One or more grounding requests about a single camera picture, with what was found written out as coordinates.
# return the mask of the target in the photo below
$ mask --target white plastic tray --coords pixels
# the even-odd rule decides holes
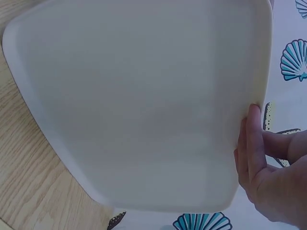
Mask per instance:
[[[215,212],[237,188],[240,119],[262,104],[268,0],[52,0],[3,50],[33,117],[102,204]]]

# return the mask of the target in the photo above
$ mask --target wood grain surface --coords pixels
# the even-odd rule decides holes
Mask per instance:
[[[40,0],[0,0],[0,32]],[[93,201],[32,118],[0,51],[0,218],[15,230],[105,230],[111,208]]]
[[[12,230],[12,228],[10,228],[10,226],[0,220],[0,230]]]

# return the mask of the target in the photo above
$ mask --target seashell pattern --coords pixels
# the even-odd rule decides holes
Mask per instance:
[[[110,221],[109,221],[109,225],[107,227],[106,230],[111,230],[113,229],[115,226],[117,226],[121,220],[124,218],[124,216],[126,215],[126,212],[122,212],[119,213],[117,216],[114,216]]]
[[[213,214],[182,214],[173,223],[177,230],[231,230],[229,218],[222,212]]]
[[[263,116],[263,130],[270,131],[272,127],[272,118],[273,118],[273,109],[274,109],[274,104],[272,102],[267,103],[265,105],[264,109],[264,116]],[[279,134],[292,134],[292,133],[297,133],[300,132],[301,129],[299,128],[293,128],[285,131],[278,132]],[[286,160],[274,158],[283,168],[290,166],[289,162]]]
[[[295,0],[295,5],[302,18],[307,18],[307,0]]]
[[[267,103],[264,108],[263,130],[270,131],[272,129],[273,103]]]
[[[286,81],[307,78],[307,41],[298,39],[288,43],[283,50],[280,68]]]

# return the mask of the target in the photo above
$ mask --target patterned tablecloth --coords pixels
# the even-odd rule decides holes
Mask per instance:
[[[271,70],[263,129],[289,134],[307,129],[307,0],[275,0]],[[268,157],[287,167],[287,161]],[[107,230],[292,230],[256,211],[239,187],[232,205],[219,213],[169,214],[116,209]]]

